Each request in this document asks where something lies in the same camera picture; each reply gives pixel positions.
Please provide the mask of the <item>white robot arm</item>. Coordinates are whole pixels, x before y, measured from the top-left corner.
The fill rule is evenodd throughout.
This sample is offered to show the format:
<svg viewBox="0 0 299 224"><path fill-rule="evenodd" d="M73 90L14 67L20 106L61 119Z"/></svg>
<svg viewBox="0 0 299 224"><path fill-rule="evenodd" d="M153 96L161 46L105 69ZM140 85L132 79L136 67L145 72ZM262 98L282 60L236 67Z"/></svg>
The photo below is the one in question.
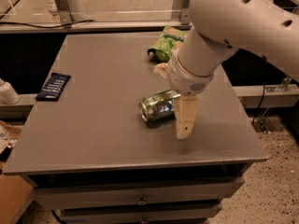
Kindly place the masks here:
<svg viewBox="0 0 299 224"><path fill-rule="evenodd" d="M239 49L247 50L294 80L299 79L299 16L269 0L190 0L192 28L166 66L156 71L180 94L175 101L177 138L196 120L196 95L214 71Z"/></svg>

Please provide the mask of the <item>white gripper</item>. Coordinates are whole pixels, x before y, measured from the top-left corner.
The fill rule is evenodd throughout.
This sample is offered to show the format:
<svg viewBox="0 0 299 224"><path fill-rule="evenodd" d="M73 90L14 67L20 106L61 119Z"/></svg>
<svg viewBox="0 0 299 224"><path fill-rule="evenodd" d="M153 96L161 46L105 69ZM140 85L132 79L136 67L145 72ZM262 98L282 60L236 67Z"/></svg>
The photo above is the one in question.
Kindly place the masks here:
<svg viewBox="0 0 299 224"><path fill-rule="evenodd" d="M177 51L168 63L156 64L153 72L168 78L171 89L182 95L174 101L174 111L177 139L185 139L191 134L197 116L198 99L194 95L203 92L214 75L193 75L183 67Z"/></svg>

